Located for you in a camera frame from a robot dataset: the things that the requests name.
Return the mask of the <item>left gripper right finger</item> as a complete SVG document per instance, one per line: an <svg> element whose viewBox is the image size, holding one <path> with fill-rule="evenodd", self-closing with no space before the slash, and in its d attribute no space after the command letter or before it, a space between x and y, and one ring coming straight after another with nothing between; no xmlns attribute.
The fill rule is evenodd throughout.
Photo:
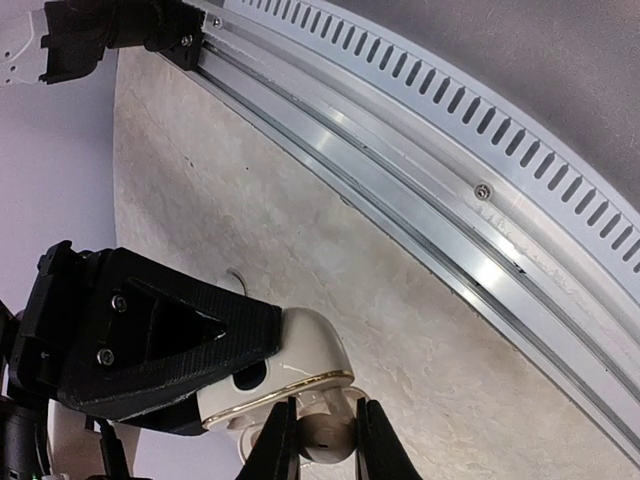
<svg viewBox="0 0 640 480"><path fill-rule="evenodd" d="M377 400L357 402L356 478L422 480Z"/></svg>

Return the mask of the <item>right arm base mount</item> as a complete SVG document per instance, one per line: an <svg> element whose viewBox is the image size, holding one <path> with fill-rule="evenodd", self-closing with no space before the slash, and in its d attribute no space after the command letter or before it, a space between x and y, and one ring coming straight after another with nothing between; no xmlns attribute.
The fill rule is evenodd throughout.
<svg viewBox="0 0 640 480"><path fill-rule="evenodd" d="M193 71L199 61L205 12L184 1L150 1L156 20L143 46L159 53L183 71Z"/></svg>

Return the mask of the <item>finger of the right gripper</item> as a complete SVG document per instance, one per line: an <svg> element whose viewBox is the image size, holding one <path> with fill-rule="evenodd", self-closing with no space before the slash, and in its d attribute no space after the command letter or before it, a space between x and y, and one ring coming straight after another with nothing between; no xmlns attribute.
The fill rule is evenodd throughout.
<svg viewBox="0 0 640 480"><path fill-rule="evenodd" d="M59 402L97 419L203 434L198 392L277 353L282 309L124 248L95 257Z"/></svg>

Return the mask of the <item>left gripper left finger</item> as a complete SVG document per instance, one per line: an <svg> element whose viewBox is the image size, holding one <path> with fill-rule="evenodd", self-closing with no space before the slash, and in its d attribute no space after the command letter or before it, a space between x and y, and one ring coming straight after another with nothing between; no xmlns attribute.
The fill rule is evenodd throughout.
<svg viewBox="0 0 640 480"><path fill-rule="evenodd" d="M276 403L237 480L298 480L297 427L296 400Z"/></svg>

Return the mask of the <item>white earbud charging case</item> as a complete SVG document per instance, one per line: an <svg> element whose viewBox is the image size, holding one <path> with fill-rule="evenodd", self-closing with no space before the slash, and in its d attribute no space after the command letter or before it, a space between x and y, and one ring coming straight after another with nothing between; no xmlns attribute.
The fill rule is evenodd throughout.
<svg viewBox="0 0 640 480"><path fill-rule="evenodd" d="M301 454L309 462L337 464L355 450L355 374L331 322L307 308L283 311L280 350L268 359L200 390L202 427L234 432L246 461L272 407L292 397L301 428Z"/></svg>

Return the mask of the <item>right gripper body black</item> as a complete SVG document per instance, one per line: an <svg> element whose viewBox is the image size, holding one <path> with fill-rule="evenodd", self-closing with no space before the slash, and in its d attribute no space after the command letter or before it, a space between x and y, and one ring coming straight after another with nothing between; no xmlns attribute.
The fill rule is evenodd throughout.
<svg viewBox="0 0 640 480"><path fill-rule="evenodd" d="M14 389L57 399L71 364L88 356L97 363L102 346L90 304L112 248L76 251L69 240L42 254L26 306L11 327L9 381Z"/></svg>

